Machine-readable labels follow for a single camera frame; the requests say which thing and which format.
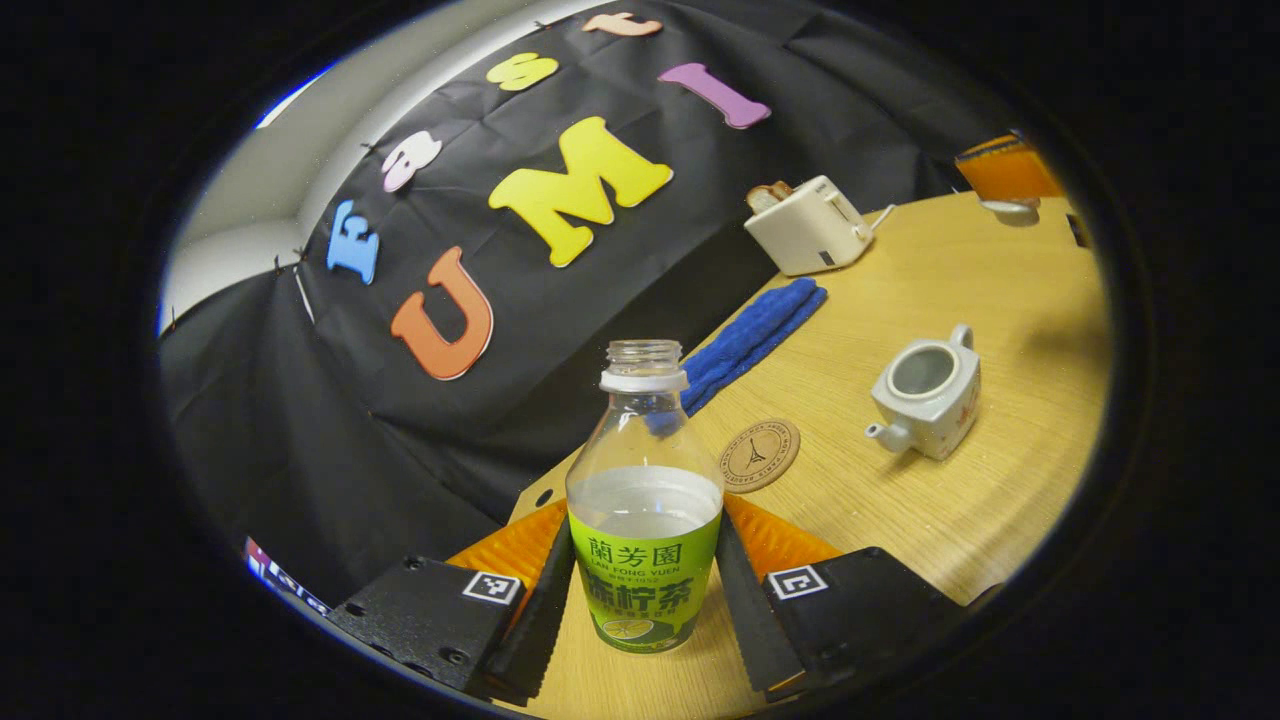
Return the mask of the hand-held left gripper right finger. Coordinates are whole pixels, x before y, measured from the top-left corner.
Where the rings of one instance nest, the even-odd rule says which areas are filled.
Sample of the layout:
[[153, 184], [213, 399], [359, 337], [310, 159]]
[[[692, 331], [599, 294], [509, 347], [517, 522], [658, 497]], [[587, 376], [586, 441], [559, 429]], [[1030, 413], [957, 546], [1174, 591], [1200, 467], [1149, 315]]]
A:
[[723, 497], [716, 562], [768, 701], [882, 675], [968, 616], [888, 551], [842, 552], [741, 495]]

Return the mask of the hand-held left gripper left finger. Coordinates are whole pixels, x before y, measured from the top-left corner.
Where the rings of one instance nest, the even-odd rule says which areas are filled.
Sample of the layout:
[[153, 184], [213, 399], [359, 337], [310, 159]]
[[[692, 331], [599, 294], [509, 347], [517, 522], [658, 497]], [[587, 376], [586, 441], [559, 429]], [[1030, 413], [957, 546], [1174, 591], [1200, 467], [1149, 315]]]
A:
[[404, 556], [329, 620], [420, 676], [524, 707], [540, 693], [573, 565], [559, 500], [445, 561]]

